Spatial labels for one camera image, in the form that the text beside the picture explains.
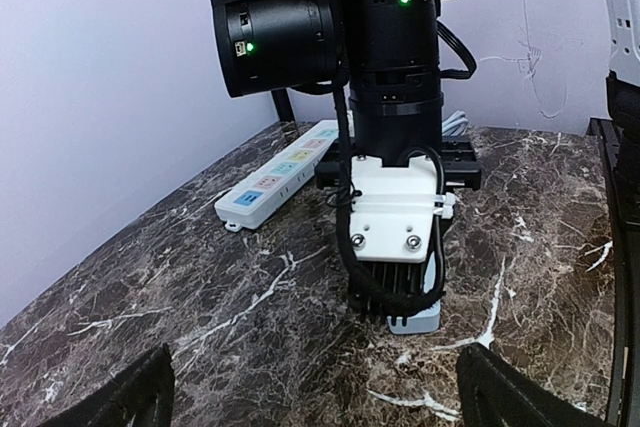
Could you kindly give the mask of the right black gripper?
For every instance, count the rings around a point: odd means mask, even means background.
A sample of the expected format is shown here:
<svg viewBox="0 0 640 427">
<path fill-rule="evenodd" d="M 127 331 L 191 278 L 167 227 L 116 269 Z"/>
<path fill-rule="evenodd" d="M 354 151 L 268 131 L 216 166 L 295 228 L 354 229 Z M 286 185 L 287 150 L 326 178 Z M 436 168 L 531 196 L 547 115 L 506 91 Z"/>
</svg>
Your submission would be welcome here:
<svg viewBox="0 0 640 427">
<path fill-rule="evenodd" d="M 211 0 L 228 93 L 349 89 L 352 155 L 400 167 L 431 148 L 452 186 L 478 189 L 471 144 L 441 128 L 445 79 L 469 79 L 476 62 L 440 22 L 444 0 Z"/>
</svg>

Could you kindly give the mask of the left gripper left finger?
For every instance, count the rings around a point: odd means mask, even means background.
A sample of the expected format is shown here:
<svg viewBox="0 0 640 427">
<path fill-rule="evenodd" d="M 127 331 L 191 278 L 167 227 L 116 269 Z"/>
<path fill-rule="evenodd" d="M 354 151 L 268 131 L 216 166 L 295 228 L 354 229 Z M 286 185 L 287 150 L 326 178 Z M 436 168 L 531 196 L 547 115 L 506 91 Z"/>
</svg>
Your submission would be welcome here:
<svg viewBox="0 0 640 427">
<path fill-rule="evenodd" d="M 172 356 L 169 346 L 161 344 L 41 426 L 169 426 L 174 396 Z"/>
</svg>

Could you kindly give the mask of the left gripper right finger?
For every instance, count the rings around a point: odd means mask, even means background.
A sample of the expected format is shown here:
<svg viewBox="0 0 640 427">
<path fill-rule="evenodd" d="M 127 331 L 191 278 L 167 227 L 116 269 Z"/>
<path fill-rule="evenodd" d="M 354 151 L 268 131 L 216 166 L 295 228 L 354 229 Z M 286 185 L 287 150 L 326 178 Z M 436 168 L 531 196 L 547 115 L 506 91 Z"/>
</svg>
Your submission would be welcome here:
<svg viewBox="0 0 640 427">
<path fill-rule="evenodd" d="M 482 345 L 464 347 L 456 363 L 466 426 L 605 426 L 544 390 Z"/>
</svg>

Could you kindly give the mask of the blue-grey power strip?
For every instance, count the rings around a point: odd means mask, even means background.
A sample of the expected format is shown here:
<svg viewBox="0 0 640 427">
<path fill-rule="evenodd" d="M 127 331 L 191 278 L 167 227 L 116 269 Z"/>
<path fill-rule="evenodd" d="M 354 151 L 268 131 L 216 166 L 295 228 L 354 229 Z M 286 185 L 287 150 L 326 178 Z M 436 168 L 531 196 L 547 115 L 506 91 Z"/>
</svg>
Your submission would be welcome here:
<svg viewBox="0 0 640 427">
<path fill-rule="evenodd" d="M 421 335 L 436 332 L 440 327 L 441 302 L 410 317 L 386 318 L 387 326 L 394 335 Z"/>
</svg>

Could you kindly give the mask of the white colourful power strip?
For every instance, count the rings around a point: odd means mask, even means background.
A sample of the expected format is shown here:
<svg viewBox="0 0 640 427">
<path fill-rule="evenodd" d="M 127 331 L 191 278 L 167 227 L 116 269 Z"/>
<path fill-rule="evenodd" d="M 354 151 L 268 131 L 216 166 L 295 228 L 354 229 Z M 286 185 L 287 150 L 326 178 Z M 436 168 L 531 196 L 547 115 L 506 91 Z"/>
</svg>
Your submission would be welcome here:
<svg viewBox="0 0 640 427">
<path fill-rule="evenodd" d="M 226 230 L 255 230 L 314 176 L 338 137 L 335 120 L 322 120 L 215 202 Z"/>
</svg>

